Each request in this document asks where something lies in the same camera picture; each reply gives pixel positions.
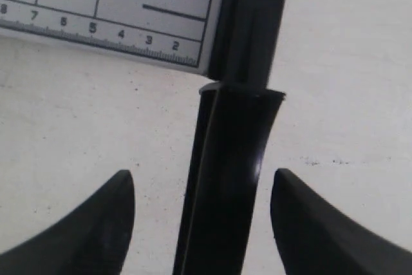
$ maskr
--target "measurement scale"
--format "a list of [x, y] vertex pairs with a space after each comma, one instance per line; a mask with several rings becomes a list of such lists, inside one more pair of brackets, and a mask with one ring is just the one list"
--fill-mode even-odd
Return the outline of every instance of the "measurement scale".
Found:
[[0, 0], [0, 34], [205, 75], [221, 0]]

